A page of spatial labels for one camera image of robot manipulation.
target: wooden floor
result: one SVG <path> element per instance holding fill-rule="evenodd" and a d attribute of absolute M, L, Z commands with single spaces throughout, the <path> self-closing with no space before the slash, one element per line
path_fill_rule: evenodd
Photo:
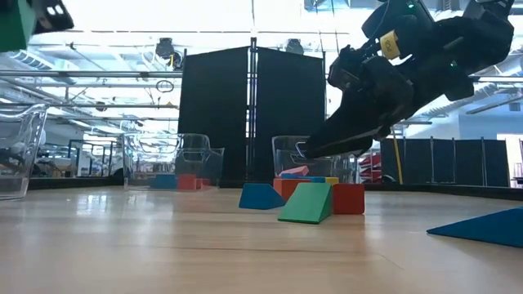
<path fill-rule="evenodd" d="M 425 233 L 523 203 L 368 193 L 365 216 L 300 225 L 238 200 L 239 190 L 102 188 L 0 202 L 0 293 L 523 291 L 523 250 Z"/>

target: red block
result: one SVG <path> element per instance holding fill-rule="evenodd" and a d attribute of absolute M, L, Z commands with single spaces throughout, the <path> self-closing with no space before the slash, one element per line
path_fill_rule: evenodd
<path fill-rule="evenodd" d="M 192 190 L 197 189 L 196 175 L 179 175 L 178 176 L 178 189 Z"/>
<path fill-rule="evenodd" d="M 308 183 L 311 182 L 311 180 L 308 179 L 280 179 L 275 178 L 273 181 L 273 186 L 275 190 L 278 192 L 278 194 L 281 195 L 283 199 L 285 199 L 285 202 L 294 193 L 294 190 L 296 189 L 297 185 L 300 183 Z"/>
<path fill-rule="evenodd" d="M 365 186 L 362 184 L 333 185 L 334 214 L 363 214 L 365 212 Z"/>
<path fill-rule="evenodd" d="M 281 176 L 283 174 L 306 176 L 308 173 L 309 173 L 309 167 L 303 166 L 303 167 L 295 167 L 295 168 L 291 168 L 291 169 L 282 171 L 278 176 Z"/>

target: black curtain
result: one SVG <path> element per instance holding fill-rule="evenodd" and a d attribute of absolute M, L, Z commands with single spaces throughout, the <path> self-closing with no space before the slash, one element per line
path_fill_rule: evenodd
<path fill-rule="evenodd" d="M 436 183 L 454 183 L 454 142 L 434 140 L 434 180 Z"/>
<path fill-rule="evenodd" d="M 207 135 L 213 148 L 225 148 L 222 187 L 241 187 L 245 177 L 247 53 L 241 47 L 192 55 L 184 65 L 178 132 Z"/>
<path fill-rule="evenodd" d="M 398 150 L 400 153 L 400 164 L 402 168 L 402 175 L 405 176 L 405 144 L 404 139 L 398 139 Z M 400 182 L 398 172 L 398 164 L 396 161 L 396 149 L 394 147 L 393 139 L 385 139 L 380 143 L 380 153 L 382 155 L 382 176 L 391 176 Z"/>
<path fill-rule="evenodd" d="M 405 184 L 427 184 L 432 181 L 432 154 L 429 139 L 407 139 L 405 143 Z"/>
<path fill-rule="evenodd" d="M 504 140 L 485 140 L 487 185 L 510 187 L 507 143 Z"/>
<path fill-rule="evenodd" d="M 274 178 L 273 136 L 308 136 L 325 120 L 323 60 L 258 48 L 253 180 Z"/>
<path fill-rule="evenodd" d="M 481 140 L 456 140 L 456 184 L 483 185 Z"/>

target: yellow label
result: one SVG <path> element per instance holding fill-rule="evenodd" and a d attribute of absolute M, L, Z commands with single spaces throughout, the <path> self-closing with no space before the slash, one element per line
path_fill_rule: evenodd
<path fill-rule="evenodd" d="M 325 177 L 325 183 L 329 183 L 331 185 L 339 184 L 340 183 L 340 179 L 338 179 L 337 177 L 328 176 L 328 177 Z"/>
<path fill-rule="evenodd" d="M 379 44 L 382 47 L 383 55 L 388 60 L 393 60 L 400 55 L 400 49 L 398 48 L 398 43 L 396 42 L 398 37 L 394 31 L 390 31 L 384 34 L 379 39 Z"/>

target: green block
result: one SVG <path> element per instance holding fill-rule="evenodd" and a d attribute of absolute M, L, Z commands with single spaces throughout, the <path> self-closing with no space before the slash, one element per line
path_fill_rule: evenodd
<path fill-rule="evenodd" d="M 278 221 L 319 224 L 333 214 L 333 192 L 329 183 L 300 183 L 287 201 Z"/>
<path fill-rule="evenodd" d="M 8 12 L 0 12 L 0 52 L 26 49 L 36 26 L 36 15 L 27 0 L 15 0 Z"/>

